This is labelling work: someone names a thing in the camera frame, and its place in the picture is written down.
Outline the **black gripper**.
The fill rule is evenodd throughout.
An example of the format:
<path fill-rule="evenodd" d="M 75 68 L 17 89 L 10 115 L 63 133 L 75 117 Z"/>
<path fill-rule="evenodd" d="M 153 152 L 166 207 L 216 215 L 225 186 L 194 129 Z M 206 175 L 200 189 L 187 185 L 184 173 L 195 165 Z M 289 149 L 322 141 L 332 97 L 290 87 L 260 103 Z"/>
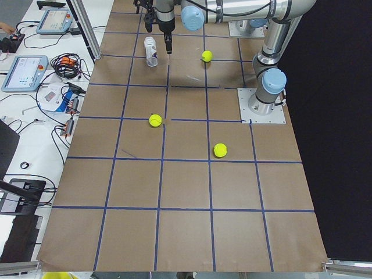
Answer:
<path fill-rule="evenodd" d="M 159 20 L 159 29 L 164 33 L 164 43 L 167 54 L 172 54 L 172 32 L 175 29 L 173 0 L 157 0 L 156 15 Z"/>

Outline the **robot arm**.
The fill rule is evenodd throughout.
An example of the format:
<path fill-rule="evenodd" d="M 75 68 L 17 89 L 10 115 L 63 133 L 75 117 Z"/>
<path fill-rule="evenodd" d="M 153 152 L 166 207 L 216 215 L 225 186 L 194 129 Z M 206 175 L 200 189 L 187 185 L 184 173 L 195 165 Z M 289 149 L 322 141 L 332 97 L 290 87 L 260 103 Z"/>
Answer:
<path fill-rule="evenodd" d="M 189 31 L 198 31 L 208 23 L 251 19 L 283 21 L 304 15 L 315 3 L 306 0 L 182 1 L 181 21 Z"/>
<path fill-rule="evenodd" d="M 167 53 L 172 52 L 172 32 L 175 29 L 174 7 L 181 5 L 183 25 L 196 31 L 207 23 L 267 19 L 269 29 L 262 49 L 253 59 L 257 90 L 248 101 L 257 115 L 270 114 L 277 97 L 284 92 L 287 78 L 277 64 L 301 17 L 314 1 L 155 1 L 155 18 L 164 34 Z"/>

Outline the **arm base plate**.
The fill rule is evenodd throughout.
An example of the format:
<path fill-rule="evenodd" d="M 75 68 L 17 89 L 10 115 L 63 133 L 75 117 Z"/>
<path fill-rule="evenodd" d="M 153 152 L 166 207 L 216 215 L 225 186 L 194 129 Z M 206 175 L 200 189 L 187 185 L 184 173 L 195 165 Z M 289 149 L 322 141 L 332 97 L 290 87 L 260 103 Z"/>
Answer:
<path fill-rule="evenodd" d="M 279 95 L 274 103 L 256 99 L 256 88 L 237 88 L 241 122 L 245 124 L 286 124 L 284 105 Z"/>
<path fill-rule="evenodd" d="M 264 38 L 264 26 L 266 26 L 267 23 L 268 20 L 266 19 L 252 19 L 229 22 L 228 28 L 230 37 L 262 39 Z"/>

